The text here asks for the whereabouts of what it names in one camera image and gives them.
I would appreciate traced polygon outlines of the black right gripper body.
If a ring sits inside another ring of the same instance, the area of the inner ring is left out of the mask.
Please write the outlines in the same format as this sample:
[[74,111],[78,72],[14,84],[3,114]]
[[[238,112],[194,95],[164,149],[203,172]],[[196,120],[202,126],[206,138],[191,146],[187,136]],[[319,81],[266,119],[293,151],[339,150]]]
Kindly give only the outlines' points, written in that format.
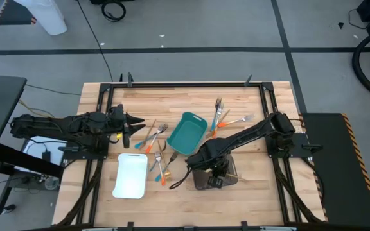
[[222,188],[230,185],[229,173],[229,157],[224,158],[218,165],[201,172],[202,180],[201,188]]

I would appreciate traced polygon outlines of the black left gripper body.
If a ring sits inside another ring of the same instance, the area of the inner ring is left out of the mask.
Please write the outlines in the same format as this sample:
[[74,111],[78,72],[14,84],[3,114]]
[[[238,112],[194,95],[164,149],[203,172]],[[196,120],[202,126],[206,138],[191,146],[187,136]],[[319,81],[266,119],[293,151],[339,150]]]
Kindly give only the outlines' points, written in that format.
[[123,146],[130,147],[129,126],[127,122],[127,115],[124,112],[123,105],[118,104],[109,109],[109,127],[113,133],[121,133],[123,139]]

